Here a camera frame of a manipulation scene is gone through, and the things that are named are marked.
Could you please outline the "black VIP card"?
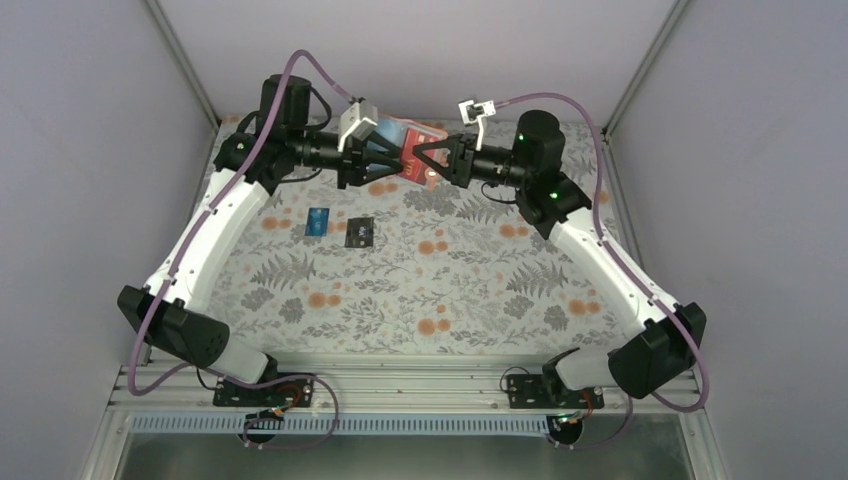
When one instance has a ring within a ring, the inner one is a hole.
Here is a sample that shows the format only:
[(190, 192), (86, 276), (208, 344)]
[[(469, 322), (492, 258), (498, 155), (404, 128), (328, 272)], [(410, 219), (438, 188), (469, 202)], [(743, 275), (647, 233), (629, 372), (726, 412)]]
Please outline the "black VIP card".
[(345, 247), (363, 248), (367, 240), (367, 222), (364, 218), (352, 218), (347, 222)]
[(374, 243), (374, 219), (372, 217), (352, 218), (347, 223), (346, 246), (349, 248), (369, 248)]

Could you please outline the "blue credit card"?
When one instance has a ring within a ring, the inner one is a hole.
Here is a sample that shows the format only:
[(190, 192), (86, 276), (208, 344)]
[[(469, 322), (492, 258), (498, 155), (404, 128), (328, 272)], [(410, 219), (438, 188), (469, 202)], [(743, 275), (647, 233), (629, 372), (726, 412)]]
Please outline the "blue credit card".
[(326, 207), (310, 207), (307, 213), (304, 234), (307, 237), (324, 237), (329, 228), (330, 209)]

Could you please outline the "red VIP card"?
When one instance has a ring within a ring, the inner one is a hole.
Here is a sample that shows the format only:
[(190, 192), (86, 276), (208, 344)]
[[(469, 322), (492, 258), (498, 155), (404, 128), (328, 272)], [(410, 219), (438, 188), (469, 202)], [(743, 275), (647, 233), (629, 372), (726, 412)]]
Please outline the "red VIP card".
[(415, 156), (415, 146), (443, 140), (447, 137), (444, 130), (433, 130), (421, 126), (411, 126), (406, 130), (401, 144), (400, 162), (402, 170), (397, 176), (416, 185), (432, 190), (437, 174), (418, 157)]

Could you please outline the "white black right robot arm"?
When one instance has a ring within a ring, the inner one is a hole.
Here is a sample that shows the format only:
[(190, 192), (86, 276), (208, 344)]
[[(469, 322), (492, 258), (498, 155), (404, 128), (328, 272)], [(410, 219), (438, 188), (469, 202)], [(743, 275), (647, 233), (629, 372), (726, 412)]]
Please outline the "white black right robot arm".
[(589, 197), (562, 171), (564, 147), (557, 118), (530, 110), (519, 117), (509, 149), (486, 145), (478, 134), (456, 134), (412, 152), (455, 186), (481, 180), (515, 188), (520, 215), (586, 275), (620, 321), (622, 345), (572, 349), (548, 364), (544, 399), (565, 407), (584, 388), (612, 385), (634, 399), (655, 395), (695, 364), (706, 314), (657, 286), (610, 236)]

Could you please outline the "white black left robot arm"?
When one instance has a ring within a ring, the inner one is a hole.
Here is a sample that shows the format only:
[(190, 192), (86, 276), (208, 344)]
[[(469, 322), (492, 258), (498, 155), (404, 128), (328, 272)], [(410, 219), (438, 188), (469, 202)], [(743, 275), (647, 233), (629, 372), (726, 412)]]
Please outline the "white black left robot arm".
[(263, 84), (259, 110), (220, 147), (200, 205), (163, 263), (143, 286), (125, 286), (117, 304), (137, 333), (131, 363), (145, 346), (238, 384), (255, 405), (278, 391), (275, 360), (236, 339), (206, 309), (219, 273), (245, 228), (298, 167), (333, 170), (337, 185), (363, 186), (402, 169), (400, 150), (377, 133), (377, 108), (353, 99), (337, 133), (309, 121), (320, 95), (305, 78), (280, 75)]

